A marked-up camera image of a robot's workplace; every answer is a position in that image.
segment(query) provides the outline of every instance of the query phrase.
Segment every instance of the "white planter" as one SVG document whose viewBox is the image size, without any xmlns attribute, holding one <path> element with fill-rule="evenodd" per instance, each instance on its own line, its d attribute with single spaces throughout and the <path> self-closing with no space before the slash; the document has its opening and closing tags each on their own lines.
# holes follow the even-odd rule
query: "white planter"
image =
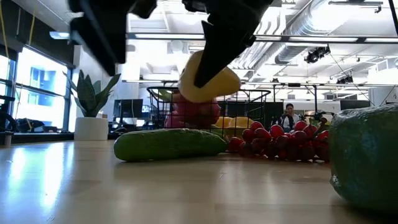
<svg viewBox="0 0 398 224">
<path fill-rule="evenodd" d="M 75 141 L 108 140 L 108 119 L 76 118 Z"/>
</svg>

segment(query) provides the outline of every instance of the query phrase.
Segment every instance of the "computer monitor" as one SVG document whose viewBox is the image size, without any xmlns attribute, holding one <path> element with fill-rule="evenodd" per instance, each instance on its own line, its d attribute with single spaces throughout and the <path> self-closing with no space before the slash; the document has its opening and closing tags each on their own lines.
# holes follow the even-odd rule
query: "computer monitor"
<svg viewBox="0 0 398 224">
<path fill-rule="evenodd" d="M 120 118 L 141 118 L 142 117 L 142 99 L 134 100 L 115 100 L 113 106 L 113 116 Z"/>
</svg>

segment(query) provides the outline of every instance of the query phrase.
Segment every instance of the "snake plant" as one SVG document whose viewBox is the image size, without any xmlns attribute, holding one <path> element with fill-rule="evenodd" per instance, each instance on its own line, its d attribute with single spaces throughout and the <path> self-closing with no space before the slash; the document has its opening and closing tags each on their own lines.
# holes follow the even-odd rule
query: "snake plant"
<svg viewBox="0 0 398 224">
<path fill-rule="evenodd" d="M 85 76 L 80 70 L 77 86 L 68 78 L 71 89 L 77 93 L 77 96 L 71 91 L 74 96 L 76 105 L 81 109 L 85 117 L 95 118 L 100 112 L 100 109 L 105 106 L 108 97 L 111 94 L 111 89 L 119 81 L 120 74 L 112 77 L 108 85 L 101 91 L 101 81 L 92 84 L 89 75 Z"/>
</svg>

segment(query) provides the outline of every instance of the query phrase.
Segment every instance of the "ceiling pipe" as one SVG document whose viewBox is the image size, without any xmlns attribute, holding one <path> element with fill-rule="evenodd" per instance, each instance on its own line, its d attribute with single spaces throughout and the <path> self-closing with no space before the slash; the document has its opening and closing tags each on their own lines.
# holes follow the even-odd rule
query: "ceiling pipe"
<svg viewBox="0 0 398 224">
<path fill-rule="evenodd" d="M 310 1 L 308 6 L 304 7 L 303 11 L 286 28 L 283 35 L 328 35 L 353 16 L 352 13 L 341 12 L 341 9 L 342 6 L 331 6 L 325 0 Z M 307 46 L 288 46 L 283 43 L 274 43 L 268 48 L 263 58 L 255 64 L 254 70 L 258 71 L 264 63 L 288 64 L 305 49 L 307 49 Z"/>
</svg>

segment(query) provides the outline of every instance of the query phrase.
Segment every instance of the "ceiling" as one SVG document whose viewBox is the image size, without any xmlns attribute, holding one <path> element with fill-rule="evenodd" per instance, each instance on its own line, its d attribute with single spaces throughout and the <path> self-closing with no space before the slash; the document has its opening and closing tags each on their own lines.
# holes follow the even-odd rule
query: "ceiling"
<svg viewBox="0 0 398 224">
<path fill-rule="evenodd" d="M 68 10 L 67 0 L 13 0 L 30 13 L 35 11 L 36 16 L 55 30 L 68 31 L 70 19 L 80 16 Z M 313 0 L 328 3 L 327 0 Z M 312 27 L 316 27 L 319 34 L 328 35 L 381 35 L 396 36 L 392 16 L 387 0 L 380 0 L 381 11 L 375 13 L 377 6 L 323 6 L 313 11 L 303 11 L 294 22 L 310 18 Z M 270 7 L 262 19 L 257 34 L 281 34 L 286 23 L 298 13 L 308 0 L 295 0 L 295 4 L 282 4 L 282 7 Z M 147 20 L 129 15 L 129 32 L 159 32 L 159 33 L 203 33 L 200 21 L 205 20 L 206 14 L 187 12 L 181 0 L 158 1 L 158 7 Z M 141 75 L 161 73 L 175 77 L 180 73 L 192 51 L 204 46 L 202 41 L 183 41 L 170 43 L 166 40 L 132 40 L 140 54 Z M 317 63 L 307 64 L 303 58 L 308 50 L 314 47 L 305 47 L 286 64 L 276 64 L 272 49 L 279 45 L 256 42 L 247 49 L 239 59 L 232 62 L 231 68 L 247 81 L 269 82 L 278 78 L 280 82 L 330 82 L 336 83 L 337 78 L 344 75 L 342 70 L 354 77 L 355 83 L 368 82 L 369 71 L 378 72 L 377 65 L 387 63 L 387 59 L 398 58 L 398 44 L 368 45 L 368 44 L 331 44 L 331 55 Z M 387 69 L 396 69 L 387 65 Z"/>
</svg>

